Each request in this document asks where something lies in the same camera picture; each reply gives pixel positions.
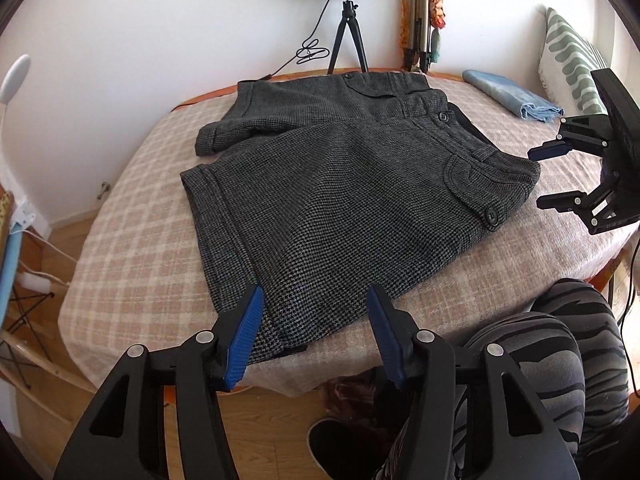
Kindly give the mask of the dark grey houndstooth shorts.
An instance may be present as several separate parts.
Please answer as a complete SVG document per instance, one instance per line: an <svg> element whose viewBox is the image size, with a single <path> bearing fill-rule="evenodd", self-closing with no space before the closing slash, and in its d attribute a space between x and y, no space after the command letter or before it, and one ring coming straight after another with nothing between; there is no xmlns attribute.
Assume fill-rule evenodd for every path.
<svg viewBox="0 0 640 480"><path fill-rule="evenodd" d="M264 293L255 363L356 322L374 284L410 292L498 231L540 176L412 73L243 81L194 150L181 182L213 305Z"/></svg>

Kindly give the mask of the green white patterned pillow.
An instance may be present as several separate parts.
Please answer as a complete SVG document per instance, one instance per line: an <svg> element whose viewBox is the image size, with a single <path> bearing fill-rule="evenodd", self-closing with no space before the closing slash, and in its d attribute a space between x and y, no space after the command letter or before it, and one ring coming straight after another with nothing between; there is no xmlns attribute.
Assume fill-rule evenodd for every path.
<svg viewBox="0 0 640 480"><path fill-rule="evenodd" d="M604 68L608 64L599 50L548 8L538 74L547 96L565 116L606 113L592 78L594 70Z"/></svg>

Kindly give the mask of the folded light blue cloth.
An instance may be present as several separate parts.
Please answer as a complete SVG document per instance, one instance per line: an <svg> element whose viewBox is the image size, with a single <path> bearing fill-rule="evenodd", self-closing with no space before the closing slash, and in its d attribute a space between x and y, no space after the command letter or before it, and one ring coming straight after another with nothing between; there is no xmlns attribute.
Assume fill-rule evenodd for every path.
<svg viewBox="0 0 640 480"><path fill-rule="evenodd" d="M509 78L480 70L465 70L462 79L523 120L554 122L564 115L562 107L520 87Z"/></svg>

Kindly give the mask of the zebra striped legging legs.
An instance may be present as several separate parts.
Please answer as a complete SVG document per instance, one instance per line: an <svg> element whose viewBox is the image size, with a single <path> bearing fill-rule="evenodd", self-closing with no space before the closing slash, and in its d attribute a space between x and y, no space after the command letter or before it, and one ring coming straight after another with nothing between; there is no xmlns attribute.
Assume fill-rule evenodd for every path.
<svg viewBox="0 0 640 480"><path fill-rule="evenodd" d="M600 292L583 281L558 281L530 310L483 328L460 348L480 351L488 344L506 350L538 396L574 460L576 479L609 479L631 464L639 414L628 400L622 326ZM468 407L460 385L446 479L466 479ZM406 422L378 473L383 479L395 479Z"/></svg>

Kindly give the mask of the pink plaid bed blanket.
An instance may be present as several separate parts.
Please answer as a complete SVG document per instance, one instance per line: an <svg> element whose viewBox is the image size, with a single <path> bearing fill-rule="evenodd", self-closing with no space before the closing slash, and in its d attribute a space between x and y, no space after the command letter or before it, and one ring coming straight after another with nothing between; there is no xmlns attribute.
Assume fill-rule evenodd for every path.
<svg viewBox="0 0 640 480"><path fill-rule="evenodd" d="M474 126L513 155L549 140L558 125L516 118L454 76L428 75ZM85 240L58 327L75 364L96 386L130 344L181 344L215 323L180 174L198 164L198 129L219 120L235 85L183 103L149 133L102 206ZM527 203L497 233L395 301L421 327L464 341L481 325L522 310L559 278L593 278L638 223L590 235L574 214L536 207L538 195L591 191L599 159L579 152L544 160ZM306 351L250 366L241 384L299 396L338 376L381 364L367 317Z"/></svg>

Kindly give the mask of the light blue chair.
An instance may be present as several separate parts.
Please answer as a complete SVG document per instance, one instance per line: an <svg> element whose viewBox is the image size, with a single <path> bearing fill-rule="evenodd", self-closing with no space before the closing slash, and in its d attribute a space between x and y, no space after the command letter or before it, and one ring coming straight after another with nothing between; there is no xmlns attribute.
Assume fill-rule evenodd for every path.
<svg viewBox="0 0 640 480"><path fill-rule="evenodd" d="M26 273L21 273L18 270L21 264L20 255L24 234L37 237L34 232L25 230L19 223L13 223L9 228L1 266L1 323L4 323L6 312L11 304L16 304L18 311L18 317L8 328L1 327L1 344L9 348L9 356L6 359L13 363L17 374L13 374L4 364L1 364L1 373L25 396L35 400L35 393L32 391L32 386L26 382L22 366L40 367L64 382L80 388L84 388L84 381L50 359L46 347L28 318L29 313L39 307L44 300L65 295L68 291L68 283L40 271L28 270ZM26 341L15 335L23 326L32 332L41 349L40 353L29 348Z"/></svg>

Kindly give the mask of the folded silver tripod stand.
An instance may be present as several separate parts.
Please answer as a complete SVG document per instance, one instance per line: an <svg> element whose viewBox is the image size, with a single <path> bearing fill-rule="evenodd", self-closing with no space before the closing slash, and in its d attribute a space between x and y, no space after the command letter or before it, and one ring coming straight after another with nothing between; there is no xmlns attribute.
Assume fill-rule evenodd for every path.
<svg viewBox="0 0 640 480"><path fill-rule="evenodd" d="M427 73L431 66L430 0L404 0L404 70Z"/></svg>

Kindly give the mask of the orange floral scarf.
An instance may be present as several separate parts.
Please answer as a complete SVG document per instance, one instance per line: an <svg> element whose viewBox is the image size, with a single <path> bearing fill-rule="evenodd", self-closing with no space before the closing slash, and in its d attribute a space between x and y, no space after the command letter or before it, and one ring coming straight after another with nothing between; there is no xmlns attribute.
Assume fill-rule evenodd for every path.
<svg viewBox="0 0 640 480"><path fill-rule="evenodd" d="M401 0L400 3L400 50L402 53L402 62L404 62L404 49L402 43L404 42L404 17L405 17L405 3ZM444 12L444 0L430 0L430 18L431 18L431 65L439 61L440 55L440 31L446 26L446 14Z"/></svg>

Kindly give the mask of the metal door stopper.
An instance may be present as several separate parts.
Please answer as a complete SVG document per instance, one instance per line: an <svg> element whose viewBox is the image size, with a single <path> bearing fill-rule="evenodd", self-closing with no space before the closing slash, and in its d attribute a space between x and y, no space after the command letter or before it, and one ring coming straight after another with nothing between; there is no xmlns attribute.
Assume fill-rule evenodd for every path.
<svg viewBox="0 0 640 480"><path fill-rule="evenodd" d="M97 200L102 200L102 198L109 192L111 192L111 188L112 186L108 183L108 182L103 182L101 184L101 189L100 192L98 194L98 196L96 196Z"/></svg>

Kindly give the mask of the white desk lamp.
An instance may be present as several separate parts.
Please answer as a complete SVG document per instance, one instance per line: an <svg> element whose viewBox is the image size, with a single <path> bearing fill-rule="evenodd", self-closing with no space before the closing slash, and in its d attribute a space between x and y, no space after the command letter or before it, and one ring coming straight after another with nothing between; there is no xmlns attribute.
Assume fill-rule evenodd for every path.
<svg viewBox="0 0 640 480"><path fill-rule="evenodd" d="M32 59L28 54L22 54L6 71L6 76L1 81L0 103L7 106L20 91L22 84L28 75Z"/></svg>

